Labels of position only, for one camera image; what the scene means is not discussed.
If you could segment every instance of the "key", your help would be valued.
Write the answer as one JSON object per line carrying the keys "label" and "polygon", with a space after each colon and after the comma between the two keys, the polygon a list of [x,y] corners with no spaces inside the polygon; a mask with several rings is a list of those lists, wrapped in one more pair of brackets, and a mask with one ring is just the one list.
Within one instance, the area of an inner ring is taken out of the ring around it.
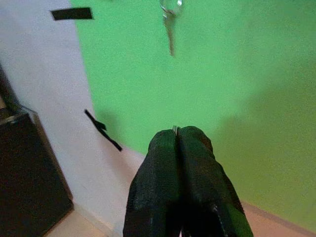
{"label": "key", "polygon": [[175,14],[172,11],[165,12],[163,15],[163,23],[166,27],[168,38],[169,38],[169,50],[170,55],[174,56],[174,45],[173,45],[173,34],[172,28],[174,24]]}

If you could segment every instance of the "black cabinet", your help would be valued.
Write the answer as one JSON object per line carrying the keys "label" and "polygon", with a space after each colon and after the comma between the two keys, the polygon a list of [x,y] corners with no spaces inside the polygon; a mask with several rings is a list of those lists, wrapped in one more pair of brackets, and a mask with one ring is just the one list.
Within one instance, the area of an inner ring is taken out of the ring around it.
{"label": "black cabinet", "polygon": [[73,208],[28,114],[0,121],[0,237],[37,237]]}

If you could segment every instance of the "white wall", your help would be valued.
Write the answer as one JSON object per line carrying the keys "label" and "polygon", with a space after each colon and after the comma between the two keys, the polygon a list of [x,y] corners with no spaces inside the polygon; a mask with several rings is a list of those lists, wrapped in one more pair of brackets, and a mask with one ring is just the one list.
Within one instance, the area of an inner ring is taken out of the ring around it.
{"label": "white wall", "polygon": [[120,154],[84,114],[93,109],[75,23],[50,13],[66,7],[67,0],[0,0],[0,63],[20,103],[38,112],[74,202],[121,233],[143,156]]}

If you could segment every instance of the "wooden floor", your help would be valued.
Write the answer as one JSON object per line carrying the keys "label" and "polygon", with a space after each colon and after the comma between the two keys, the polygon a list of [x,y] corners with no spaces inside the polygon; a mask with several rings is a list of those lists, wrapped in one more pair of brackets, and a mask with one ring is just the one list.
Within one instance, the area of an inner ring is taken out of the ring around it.
{"label": "wooden floor", "polygon": [[107,235],[76,211],[72,211],[44,237],[107,237]]}

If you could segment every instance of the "floor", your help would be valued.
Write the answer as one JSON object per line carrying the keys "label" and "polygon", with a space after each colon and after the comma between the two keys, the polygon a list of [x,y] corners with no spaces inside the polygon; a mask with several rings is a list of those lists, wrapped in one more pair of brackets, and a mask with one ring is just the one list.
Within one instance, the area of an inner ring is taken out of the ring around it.
{"label": "floor", "polygon": [[[315,234],[293,227],[244,206],[255,237],[316,237]],[[78,212],[72,211],[44,237],[107,237]]]}
{"label": "floor", "polygon": [[44,237],[107,237],[76,211],[68,214]]}

